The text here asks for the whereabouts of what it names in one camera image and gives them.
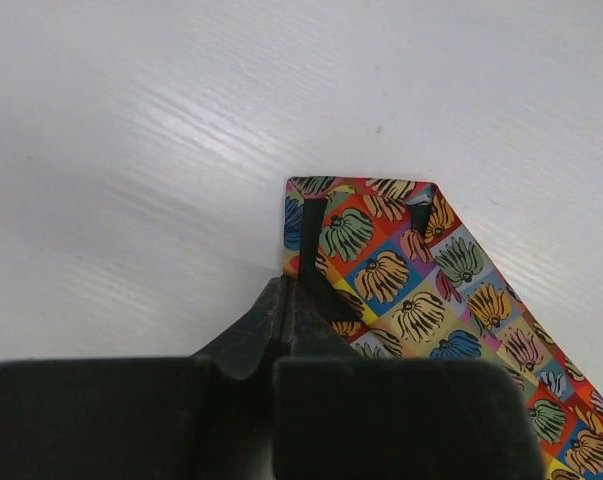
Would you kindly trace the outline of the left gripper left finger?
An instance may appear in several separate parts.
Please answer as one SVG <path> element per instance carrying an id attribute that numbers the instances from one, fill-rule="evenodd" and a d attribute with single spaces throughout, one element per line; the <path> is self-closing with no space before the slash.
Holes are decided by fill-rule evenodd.
<path id="1" fill-rule="evenodd" d="M 225 377 L 246 380 L 287 352 L 284 338 L 287 280 L 268 281 L 238 320 L 196 351 L 192 358 L 210 360 Z"/>

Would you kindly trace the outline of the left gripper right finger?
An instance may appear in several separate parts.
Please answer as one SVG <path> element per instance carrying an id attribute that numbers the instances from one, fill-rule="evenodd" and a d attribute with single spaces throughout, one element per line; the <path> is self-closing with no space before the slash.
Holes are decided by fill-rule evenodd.
<path id="1" fill-rule="evenodd" d="M 346 357 L 358 354 L 319 314 L 303 287 L 281 277 L 284 293 L 283 319 L 279 339 L 287 356 Z"/>

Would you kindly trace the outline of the colourful squares patterned tie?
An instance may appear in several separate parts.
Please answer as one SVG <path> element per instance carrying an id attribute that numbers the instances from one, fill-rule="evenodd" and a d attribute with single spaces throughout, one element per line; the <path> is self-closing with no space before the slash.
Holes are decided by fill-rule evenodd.
<path id="1" fill-rule="evenodd" d="M 549 479 L 603 479 L 603 397 L 430 182 L 306 176 L 286 186 L 284 271 L 345 304 L 327 321 L 370 358 L 487 360 L 529 412 Z"/>

